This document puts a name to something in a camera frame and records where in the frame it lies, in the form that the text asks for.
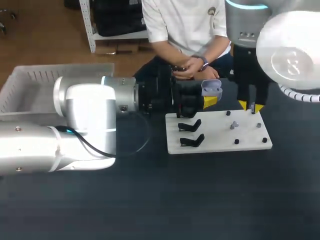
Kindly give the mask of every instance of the black bag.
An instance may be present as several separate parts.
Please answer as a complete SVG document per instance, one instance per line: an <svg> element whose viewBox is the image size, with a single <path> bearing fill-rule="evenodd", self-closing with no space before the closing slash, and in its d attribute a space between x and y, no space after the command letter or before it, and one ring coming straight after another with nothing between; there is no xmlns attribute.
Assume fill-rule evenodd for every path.
<svg viewBox="0 0 320 240"><path fill-rule="evenodd" d="M94 0L93 19L103 37L146 30L141 0Z"/></svg>

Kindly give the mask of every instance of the metal shelf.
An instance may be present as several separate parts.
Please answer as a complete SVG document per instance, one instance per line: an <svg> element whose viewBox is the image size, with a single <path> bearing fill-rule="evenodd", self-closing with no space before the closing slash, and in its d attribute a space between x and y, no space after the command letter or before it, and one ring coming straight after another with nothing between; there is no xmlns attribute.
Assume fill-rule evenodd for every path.
<svg viewBox="0 0 320 240"><path fill-rule="evenodd" d="M85 31L92 53L96 52L96 40L123 40L123 39L147 39L147 31L138 31L118 36L100 36L95 32L91 24L90 16L90 0L79 0L81 6L82 17L84 21Z"/></svg>

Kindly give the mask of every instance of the white fixture plate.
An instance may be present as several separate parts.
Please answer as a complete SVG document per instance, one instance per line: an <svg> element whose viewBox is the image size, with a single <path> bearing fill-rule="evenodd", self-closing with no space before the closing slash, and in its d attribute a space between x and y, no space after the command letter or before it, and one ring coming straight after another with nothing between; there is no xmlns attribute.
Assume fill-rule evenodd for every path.
<svg viewBox="0 0 320 240"><path fill-rule="evenodd" d="M194 125L198 119L202 123L196 132L179 131L178 123ZM238 127L230 129L234 121ZM260 113L252 114L250 110L231 110L229 116L227 111L198 112L192 119L170 113L165 116L165 125L169 154L268 150L273 146ZM200 134L204 134L204 140L199 147L181 146L180 138L196 140Z"/></svg>

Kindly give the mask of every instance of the black bracket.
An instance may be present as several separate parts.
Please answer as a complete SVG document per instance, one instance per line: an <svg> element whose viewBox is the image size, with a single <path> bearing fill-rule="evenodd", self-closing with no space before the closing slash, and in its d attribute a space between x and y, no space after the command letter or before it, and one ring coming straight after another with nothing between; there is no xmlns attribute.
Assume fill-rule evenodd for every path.
<svg viewBox="0 0 320 240"><path fill-rule="evenodd" d="M194 147L197 148L205 140L205 135L201 134L197 140L191 140L188 138L180 138L181 147Z"/></svg>
<svg viewBox="0 0 320 240"><path fill-rule="evenodd" d="M179 132L184 131L184 132L195 132L198 130L198 128L201 125L201 119L198 119L194 125L189 125L189 124L185 124L185 123L178 123L178 128L179 128Z"/></svg>

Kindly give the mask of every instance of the dark table surface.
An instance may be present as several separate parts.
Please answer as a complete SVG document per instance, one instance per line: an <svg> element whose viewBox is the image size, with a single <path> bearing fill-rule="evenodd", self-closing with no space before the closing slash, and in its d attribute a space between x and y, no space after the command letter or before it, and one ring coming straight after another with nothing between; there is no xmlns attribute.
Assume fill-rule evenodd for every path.
<svg viewBox="0 0 320 240"><path fill-rule="evenodd" d="M236 86L222 87L214 110L240 109ZM274 84L261 114L267 151L168 155L165 119L153 117L147 147L108 169L7 176L0 238L319 240L320 106ZM137 119L117 130L120 152L145 138Z"/></svg>

